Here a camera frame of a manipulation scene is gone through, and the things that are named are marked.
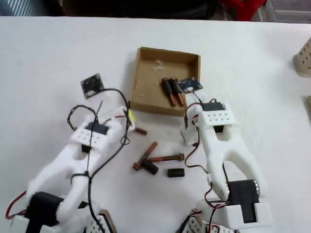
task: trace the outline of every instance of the copper screw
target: copper screw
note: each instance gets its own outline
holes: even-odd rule
[[[183,161],[185,159],[184,154],[179,153],[177,155],[165,156],[165,157],[155,157],[148,159],[150,162],[161,162],[161,161],[169,161],[169,160],[178,160]]]
[[[143,135],[146,135],[148,131],[142,129],[142,128],[139,128],[139,127],[136,127],[134,129],[137,133],[140,133],[140,134],[143,134]]]
[[[136,171],[139,171],[141,169],[141,163],[144,159],[146,159],[150,153],[156,148],[157,142],[153,142],[153,144],[147,149],[147,151],[143,154],[143,156],[140,158],[140,160],[137,163],[134,163],[133,168]]]

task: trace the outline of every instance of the yellow tag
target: yellow tag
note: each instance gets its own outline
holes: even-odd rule
[[[128,116],[130,117],[131,122],[135,123],[136,119],[131,109],[128,110]]]

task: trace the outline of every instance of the black cylinder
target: black cylinder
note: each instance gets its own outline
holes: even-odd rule
[[[168,177],[184,177],[185,170],[183,168],[168,169],[167,176]]]
[[[170,79],[170,84],[171,84],[172,91],[173,91],[173,94],[174,94],[174,95],[176,95],[176,94],[178,94],[178,93],[181,93],[181,90],[180,90],[179,87],[178,87],[177,78],[171,78],[171,79]]]
[[[162,88],[163,88],[165,95],[167,96],[173,93],[171,84],[167,78],[162,79]]]
[[[148,159],[144,159],[141,162],[141,166],[153,175],[156,175],[157,171],[159,170],[159,168],[151,163]]]

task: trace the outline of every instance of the white tabletop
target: white tabletop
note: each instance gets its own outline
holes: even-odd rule
[[[86,101],[80,81],[99,72],[106,87],[129,97],[136,51],[144,46],[202,56],[202,85],[211,98],[230,104],[267,179],[271,229],[306,232],[311,125],[304,98],[311,95],[311,80],[296,74],[292,56],[310,31],[304,24],[0,17],[0,212],[67,144],[71,107],[96,107],[103,97],[103,108],[122,103],[114,94]],[[191,150],[179,133],[181,118],[135,113],[148,135],[131,133],[132,143],[95,178],[94,198],[120,233],[171,233],[203,198],[206,176],[187,168],[184,178],[167,178],[167,168],[184,167],[179,162],[158,164],[155,176],[133,171],[153,141],[159,145],[152,156]],[[190,162],[205,164],[202,147]],[[239,176],[231,164],[227,170],[230,179]],[[64,183],[59,190],[68,188]],[[1,218],[1,232],[9,225]]]

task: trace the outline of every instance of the cardboard tray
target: cardboard tray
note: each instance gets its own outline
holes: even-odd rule
[[[157,69],[156,60],[163,63]],[[137,51],[130,107],[149,113],[183,116],[186,106],[172,107],[161,88],[162,78],[183,80],[194,77],[200,81],[200,60],[196,54],[141,47]]]

